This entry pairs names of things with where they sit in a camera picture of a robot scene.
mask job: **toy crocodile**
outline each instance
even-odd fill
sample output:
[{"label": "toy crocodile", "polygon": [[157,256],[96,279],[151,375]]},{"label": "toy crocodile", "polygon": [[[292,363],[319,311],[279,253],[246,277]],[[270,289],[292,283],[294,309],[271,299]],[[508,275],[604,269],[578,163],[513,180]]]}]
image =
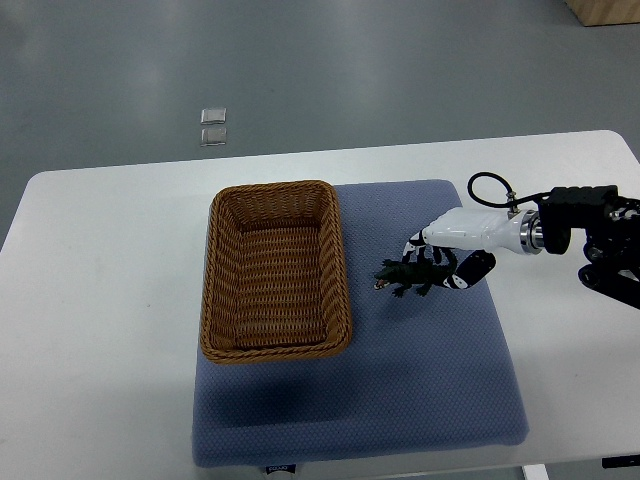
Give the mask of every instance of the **toy crocodile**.
[{"label": "toy crocodile", "polygon": [[[432,285],[446,286],[447,279],[456,272],[458,260],[450,249],[441,248],[440,250],[447,258],[448,263],[444,265],[436,265],[433,260],[424,257],[418,257],[417,262],[408,263],[384,260],[382,262],[384,268],[374,275],[377,282],[373,288],[380,290],[392,283],[399,283],[400,286],[392,293],[394,297],[400,298],[412,285],[421,285],[416,288],[416,293],[421,297],[429,292]],[[436,262],[440,263],[439,252],[434,257]]]}]

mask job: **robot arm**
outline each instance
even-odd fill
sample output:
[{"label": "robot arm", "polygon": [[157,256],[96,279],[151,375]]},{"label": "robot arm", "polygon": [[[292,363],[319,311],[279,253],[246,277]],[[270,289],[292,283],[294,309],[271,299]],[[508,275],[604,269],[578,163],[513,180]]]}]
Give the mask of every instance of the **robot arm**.
[{"label": "robot arm", "polygon": [[[509,201],[495,204],[473,193],[473,182],[487,176],[505,186]],[[571,228],[582,228],[587,235],[584,254],[591,263],[579,270],[581,282],[640,309],[640,200],[619,196],[616,186],[556,187],[550,192],[516,199],[511,186],[489,172],[471,177],[467,190],[478,203],[509,211],[453,208],[411,237],[403,252],[403,263],[409,261],[413,252],[420,260],[427,245],[475,250],[469,263],[462,262],[456,272],[473,278],[473,282],[465,282],[471,286],[495,265],[495,260],[491,263],[486,255],[477,252],[490,254],[497,248],[506,248],[522,255],[535,255],[544,249],[562,255],[569,247]],[[518,210],[517,206],[527,201],[537,203],[538,211]],[[434,260],[439,262],[437,248]]]}]

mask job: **brown woven basket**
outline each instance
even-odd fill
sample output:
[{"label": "brown woven basket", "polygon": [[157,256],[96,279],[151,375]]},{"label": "brown woven basket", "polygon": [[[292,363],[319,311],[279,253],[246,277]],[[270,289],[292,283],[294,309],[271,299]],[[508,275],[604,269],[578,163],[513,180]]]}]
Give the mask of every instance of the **brown woven basket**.
[{"label": "brown woven basket", "polygon": [[218,193],[202,295],[204,355],[227,364],[318,358],[350,340],[335,189],[307,180]]}]

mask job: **gray floor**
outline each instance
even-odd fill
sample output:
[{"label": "gray floor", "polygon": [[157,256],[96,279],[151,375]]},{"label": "gray floor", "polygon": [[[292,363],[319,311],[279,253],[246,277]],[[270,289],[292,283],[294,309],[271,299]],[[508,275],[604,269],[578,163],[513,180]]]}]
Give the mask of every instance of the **gray floor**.
[{"label": "gray floor", "polygon": [[[593,129],[640,156],[639,78],[640,25],[562,0],[0,1],[0,244],[43,170]],[[199,146],[207,106],[225,146]]]}]

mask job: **white table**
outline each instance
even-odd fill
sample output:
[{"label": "white table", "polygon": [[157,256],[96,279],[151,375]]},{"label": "white table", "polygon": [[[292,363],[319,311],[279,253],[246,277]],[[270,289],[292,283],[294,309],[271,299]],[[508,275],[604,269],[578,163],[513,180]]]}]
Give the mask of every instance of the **white table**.
[{"label": "white table", "polygon": [[[212,197],[245,183],[443,178],[472,206],[465,185],[481,170],[503,175],[520,196],[554,186],[617,184],[621,195],[640,197],[639,165],[612,132],[36,175],[0,252],[3,476],[261,478],[252,467],[202,471],[191,461]],[[502,187],[489,181],[478,182],[478,193],[503,198]],[[523,444],[310,463],[300,478],[640,452],[640,311],[579,283],[576,272],[587,263],[583,243],[584,234],[574,231],[563,256],[500,252],[488,277],[530,423]]]}]

